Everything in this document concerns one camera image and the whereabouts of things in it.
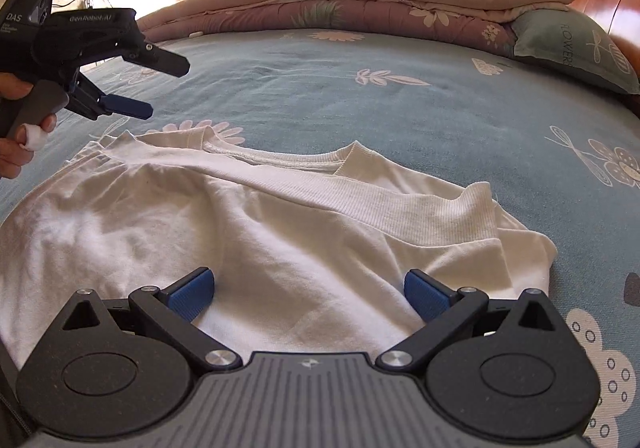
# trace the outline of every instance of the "triangular cutout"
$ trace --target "triangular cutout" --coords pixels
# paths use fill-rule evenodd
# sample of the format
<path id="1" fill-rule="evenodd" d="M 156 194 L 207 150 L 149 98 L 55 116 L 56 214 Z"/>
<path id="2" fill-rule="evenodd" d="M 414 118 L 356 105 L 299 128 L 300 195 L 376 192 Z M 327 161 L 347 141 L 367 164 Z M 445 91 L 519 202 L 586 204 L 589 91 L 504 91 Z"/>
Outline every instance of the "triangular cutout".
<path id="1" fill-rule="evenodd" d="M 72 331 L 73 329 L 85 329 L 87 327 L 96 327 L 97 325 L 100 325 L 100 320 L 98 320 L 94 308 L 91 303 L 83 301 L 76 305 L 62 329 Z"/>
<path id="2" fill-rule="evenodd" d="M 555 330 L 551 320 L 546 315 L 545 309 L 538 302 L 529 302 L 520 319 L 520 327 L 542 329 L 543 331 Z"/>

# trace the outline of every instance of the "metal pivot bolt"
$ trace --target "metal pivot bolt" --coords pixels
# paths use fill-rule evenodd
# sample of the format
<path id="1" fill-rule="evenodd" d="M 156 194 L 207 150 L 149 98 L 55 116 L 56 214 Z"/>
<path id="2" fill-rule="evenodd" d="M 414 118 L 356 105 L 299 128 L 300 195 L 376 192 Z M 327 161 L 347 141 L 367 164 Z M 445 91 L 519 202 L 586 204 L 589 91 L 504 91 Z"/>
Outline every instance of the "metal pivot bolt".
<path id="1" fill-rule="evenodd" d="M 207 352 L 204 357 L 205 361 L 209 365 L 215 365 L 216 367 L 226 367 L 236 361 L 236 355 L 231 351 L 225 349 L 219 349 L 217 351 Z"/>
<path id="2" fill-rule="evenodd" d="M 413 360 L 411 354 L 404 351 L 387 351 L 380 356 L 380 361 L 389 367 L 406 367 Z"/>

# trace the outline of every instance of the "blue bedsheet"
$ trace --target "blue bedsheet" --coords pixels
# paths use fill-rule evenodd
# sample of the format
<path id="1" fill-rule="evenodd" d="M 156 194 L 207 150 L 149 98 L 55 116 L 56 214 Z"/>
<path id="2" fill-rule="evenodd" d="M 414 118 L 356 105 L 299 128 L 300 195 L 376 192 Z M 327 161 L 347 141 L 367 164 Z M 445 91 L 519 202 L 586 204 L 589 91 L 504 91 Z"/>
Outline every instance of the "blue bedsheet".
<path id="1" fill-rule="evenodd" d="M 184 120 L 228 122 L 229 139 L 268 151 L 314 154 L 357 139 L 453 183 L 489 181 L 507 212 L 558 246 L 551 296 L 602 382 L 586 435 L 598 448 L 638 443 L 640 119 L 612 95 L 481 51 L 387 35 L 220 34 L 168 47 L 188 56 L 189 75 L 119 59 L 92 70 L 104 90 L 149 101 L 155 115 L 61 114 L 20 181 L 0 181 L 0 221 L 91 139 Z"/>

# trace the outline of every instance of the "floral comforter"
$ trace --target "floral comforter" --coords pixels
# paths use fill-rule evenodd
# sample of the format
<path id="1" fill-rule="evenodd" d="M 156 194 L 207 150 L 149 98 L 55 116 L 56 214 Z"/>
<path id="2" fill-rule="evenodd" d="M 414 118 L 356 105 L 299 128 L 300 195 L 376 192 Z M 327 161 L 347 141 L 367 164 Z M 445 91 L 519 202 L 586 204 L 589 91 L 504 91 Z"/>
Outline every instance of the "floral comforter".
<path id="1" fill-rule="evenodd" d="M 512 56 L 502 23 L 573 0 L 183 0 L 141 18 L 152 42 L 191 34 L 322 28 L 397 35 Z"/>

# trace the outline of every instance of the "pillow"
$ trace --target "pillow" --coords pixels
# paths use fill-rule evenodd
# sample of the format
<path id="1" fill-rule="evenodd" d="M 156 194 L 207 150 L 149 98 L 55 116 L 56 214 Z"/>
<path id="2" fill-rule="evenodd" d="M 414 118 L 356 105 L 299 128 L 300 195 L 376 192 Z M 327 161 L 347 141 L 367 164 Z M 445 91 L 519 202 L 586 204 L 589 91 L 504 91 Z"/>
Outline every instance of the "pillow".
<path id="1" fill-rule="evenodd" d="M 556 69 L 622 94 L 640 94 L 638 75 L 609 35 L 584 13 L 533 10 L 511 23 L 514 59 Z"/>

